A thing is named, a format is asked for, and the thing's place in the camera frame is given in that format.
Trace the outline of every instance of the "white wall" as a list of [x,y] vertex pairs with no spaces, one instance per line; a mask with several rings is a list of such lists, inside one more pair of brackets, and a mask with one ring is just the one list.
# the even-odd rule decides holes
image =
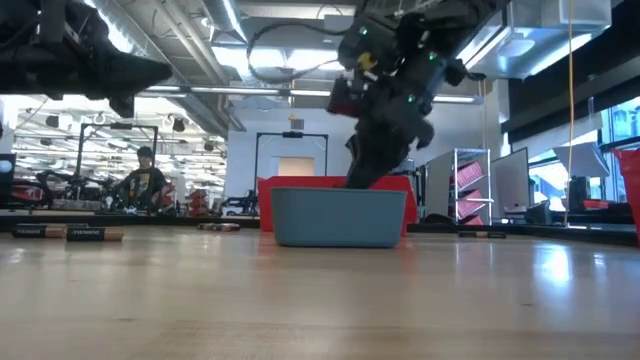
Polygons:
[[[436,104],[429,119],[435,127],[431,145],[409,155],[416,166],[450,151],[454,147],[481,147],[484,122],[481,106]],[[236,116],[247,132],[229,132],[226,196],[242,196],[253,189],[255,141],[257,132],[290,131],[289,109],[272,109],[267,112],[255,109],[237,109]],[[329,135],[327,174],[344,176],[349,170],[351,154],[344,146],[353,134],[355,119],[328,114],[324,109],[297,109],[295,115],[305,120],[304,133]],[[324,174],[324,139],[283,139],[261,137],[258,176],[268,178],[277,173],[277,158],[313,157],[315,174]]]

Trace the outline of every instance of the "man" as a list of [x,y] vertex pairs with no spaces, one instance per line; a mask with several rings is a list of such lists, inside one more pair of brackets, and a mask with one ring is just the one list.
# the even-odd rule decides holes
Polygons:
[[153,162],[153,151],[148,146],[138,149],[138,164],[140,168],[134,170],[120,184],[116,185],[115,192],[121,189],[127,191],[126,203],[133,205],[138,210],[146,208],[150,204],[152,197],[162,190],[165,185],[165,178],[157,168],[151,166]]

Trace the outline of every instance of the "wooden floor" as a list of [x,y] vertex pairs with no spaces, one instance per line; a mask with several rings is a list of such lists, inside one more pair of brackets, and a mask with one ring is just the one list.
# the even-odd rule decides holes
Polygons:
[[254,230],[0,237],[0,359],[640,359],[640,251],[413,236],[287,249]]

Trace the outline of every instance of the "red bin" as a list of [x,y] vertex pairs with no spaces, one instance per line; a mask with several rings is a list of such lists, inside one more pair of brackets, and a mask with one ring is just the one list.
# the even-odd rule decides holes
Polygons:
[[640,245],[640,149],[614,150],[613,153],[620,162],[620,173],[624,178],[627,202],[633,211],[633,221],[636,223]]

